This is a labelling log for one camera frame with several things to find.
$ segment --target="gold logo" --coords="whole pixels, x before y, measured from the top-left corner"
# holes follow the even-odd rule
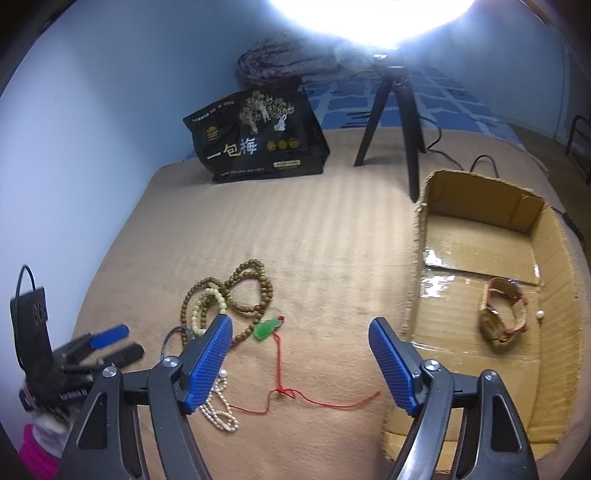
[[[219,132],[217,131],[217,127],[214,127],[213,125],[210,126],[207,129],[207,140],[215,140],[217,138],[218,133]]]

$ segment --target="red string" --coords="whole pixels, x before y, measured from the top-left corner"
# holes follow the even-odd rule
[[[247,408],[238,407],[236,405],[230,405],[232,408],[235,408],[237,410],[241,410],[246,413],[252,413],[254,415],[266,415],[267,413],[269,413],[269,411],[271,409],[271,395],[275,392],[282,394],[282,395],[286,395],[287,397],[290,397],[293,399],[295,399],[296,394],[298,394],[309,403],[313,403],[314,405],[319,405],[321,407],[328,407],[328,408],[361,407],[362,405],[368,404],[369,402],[371,402],[374,398],[376,398],[379,395],[379,391],[375,391],[372,395],[364,398],[361,401],[358,401],[357,403],[352,403],[350,405],[334,405],[332,403],[323,403],[323,402],[319,402],[316,400],[311,400],[308,397],[306,397],[300,390],[296,390],[295,388],[285,388],[281,382],[281,337],[279,337],[278,334],[273,332],[273,340],[275,340],[275,343],[277,344],[277,370],[276,370],[276,374],[275,374],[276,380],[277,380],[277,386],[267,394],[267,405],[265,407],[265,410],[264,411],[255,411],[255,410],[248,410]]]

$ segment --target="screw head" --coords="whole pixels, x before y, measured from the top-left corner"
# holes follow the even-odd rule
[[[103,377],[111,378],[117,375],[117,367],[110,365],[103,370]]]
[[[425,365],[425,368],[427,370],[429,370],[430,372],[436,372],[437,370],[439,370],[441,368],[441,365],[439,364],[439,362],[437,360],[425,360],[423,362],[423,365]]]
[[[499,380],[499,374],[494,370],[487,370],[484,374],[484,378],[491,382],[496,382],[497,380]]]
[[[162,360],[162,365],[165,368],[174,368],[178,365],[178,357],[174,355],[170,355]]]

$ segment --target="beige blanket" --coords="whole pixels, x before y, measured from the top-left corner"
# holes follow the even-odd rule
[[[367,328],[375,316],[395,329],[404,318],[413,248],[414,204],[408,197],[399,129],[378,130],[365,166],[353,168],[363,131],[327,131],[332,154],[320,176],[211,184],[198,160],[156,173],[111,246],[88,291],[76,333],[126,323],[146,354],[136,368],[158,361],[161,341],[178,323],[186,291],[199,279],[225,279],[241,262],[259,258],[274,283],[266,317],[283,314],[284,384],[309,397],[352,403],[382,394],[356,410],[329,410],[302,399],[274,397],[271,413],[238,412],[237,433],[222,433],[198,411],[191,426],[216,480],[359,480],[385,478],[380,441],[389,392],[369,350]],[[434,137],[426,131],[426,140]],[[556,193],[529,154],[480,134],[443,133],[438,148],[464,168],[477,155],[495,157],[501,177],[532,188],[560,207]],[[421,176],[450,167],[438,154],[421,157]],[[485,162],[476,171],[492,174]],[[589,272],[576,241],[586,345],[590,342]],[[240,303],[254,303],[255,281],[237,287]],[[246,320],[233,315],[241,332]],[[171,351],[180,351],[177,342]],[[584,365],[591,356],[585,352]],[[231,403],[262,409],[274,387],[275,345],[250,338],[225,361]],[[591,372],[584,367],[582,377]],[[589,398],[587,381],[580,398]],[[141,408],[145,453],[153,479],[163,478]],[[580,400],[573,428],[541,478],[557,478],[584,441],[591,407]]]

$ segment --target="blue textured pad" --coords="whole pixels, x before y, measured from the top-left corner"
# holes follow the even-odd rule
[[[201,357],[191,372],[189,394],[184,401],[191,413],[207,400],[231,343],[232,320],[228,315],[224,315],[220,326],[203,348]]]
[[[369,346],[396,405],[415,415],[420,404],[414,395],[413,378],[377,320],[369,324]]]
[[[112,343],[119,342],[119,340],[126,338],[128,335],[129,328],[127,325],[121,324],[109,330],[105,330],[104,332],[97,333],[90,339],[88,344],[90,345],[90,348],[98,350],[111,345]]]

